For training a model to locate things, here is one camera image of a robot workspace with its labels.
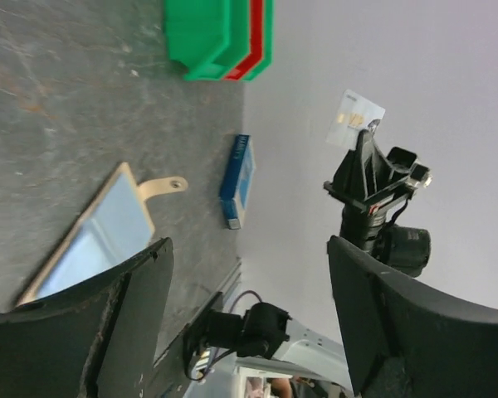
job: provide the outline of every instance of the blue and white box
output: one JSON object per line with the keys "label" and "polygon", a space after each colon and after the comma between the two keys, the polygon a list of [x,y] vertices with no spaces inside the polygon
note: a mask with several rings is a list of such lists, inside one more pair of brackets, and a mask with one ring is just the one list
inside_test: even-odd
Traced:
{"label": "blue and white box", "polygon": [[255,168],[251,136],[237,135],[219,194],[223,212],[231,230],[239,230],[243,227]]}

